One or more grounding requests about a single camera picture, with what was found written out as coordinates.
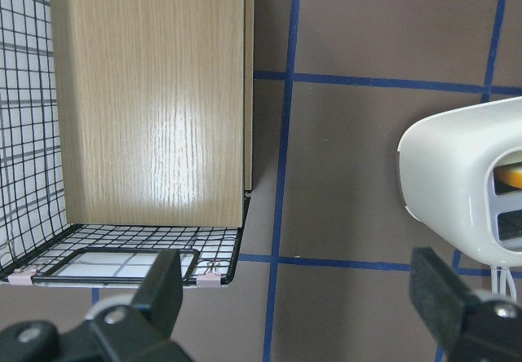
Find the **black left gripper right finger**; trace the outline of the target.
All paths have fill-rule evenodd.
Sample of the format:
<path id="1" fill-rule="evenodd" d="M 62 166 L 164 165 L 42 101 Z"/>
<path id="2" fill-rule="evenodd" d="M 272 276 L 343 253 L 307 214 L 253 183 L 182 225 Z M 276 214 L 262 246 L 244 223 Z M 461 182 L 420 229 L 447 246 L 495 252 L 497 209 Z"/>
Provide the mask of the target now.
<path id="1" fill-rule="evenodd" d="M 409 298 L 438 343 L 455 343 L 478 297 L 431 248 L 415 248 L 411 256 Z"/>

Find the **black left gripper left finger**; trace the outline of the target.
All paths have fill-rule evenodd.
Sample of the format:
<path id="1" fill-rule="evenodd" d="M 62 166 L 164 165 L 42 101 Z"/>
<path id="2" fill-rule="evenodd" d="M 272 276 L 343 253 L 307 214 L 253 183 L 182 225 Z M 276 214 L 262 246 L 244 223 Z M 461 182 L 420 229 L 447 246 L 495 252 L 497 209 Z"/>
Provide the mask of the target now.
<path id="1" fill-rule="evenodd" d="M 183 302 L 183 280 L 177 249 L 162 250 L 144 277 L 130 305 L 169 338 Z"/>

